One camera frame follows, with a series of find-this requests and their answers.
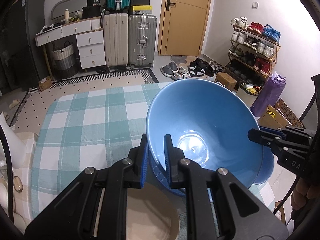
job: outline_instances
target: black box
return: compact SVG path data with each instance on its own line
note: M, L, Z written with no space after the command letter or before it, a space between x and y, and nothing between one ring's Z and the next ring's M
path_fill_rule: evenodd
M130 0L130 6L134 5L150 5L150 0Z

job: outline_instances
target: brown capsule-shaped object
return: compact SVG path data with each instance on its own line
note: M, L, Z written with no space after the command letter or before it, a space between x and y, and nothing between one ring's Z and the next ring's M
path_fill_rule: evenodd
M18 176L13 177L13 187L16 192L21 192L23 190L23 184Z

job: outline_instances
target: metal bolt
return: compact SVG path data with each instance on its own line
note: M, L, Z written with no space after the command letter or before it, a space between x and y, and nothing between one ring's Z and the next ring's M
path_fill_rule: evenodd
M125 164L125 165L129 165L132 163L132 160L130 158L125 158L122 160L122 163Z
M180 163L183 165L189 165L190 164L190 160L187 158L183 158L180 160Z
M94 168L93 167L85 168L84 172L86 174L92 174L92 173L94 173Z
M221 174L221 175L227 175L228 174L228 170L226 168L219 168L218 169L218 172Z

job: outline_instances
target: desk leg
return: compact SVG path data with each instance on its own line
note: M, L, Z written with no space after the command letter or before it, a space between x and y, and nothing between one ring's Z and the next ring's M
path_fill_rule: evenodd
M48 60L47 50L45 49L45 44L42 45L42 48L43 48L44 59L45 59L45 62L47 64L47 68L48 68L48 71L49 71L50 78L51 78L51 80L53 80L53 75L52 75L50 64L49 64L49 60Z

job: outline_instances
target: human hand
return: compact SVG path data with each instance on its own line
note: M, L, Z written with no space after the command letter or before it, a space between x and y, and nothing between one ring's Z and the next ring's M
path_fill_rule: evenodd
M299 179L293 193L291 194L291 206L299 210L307 203L307 199L320 196L320 186L308 185L304 179Z

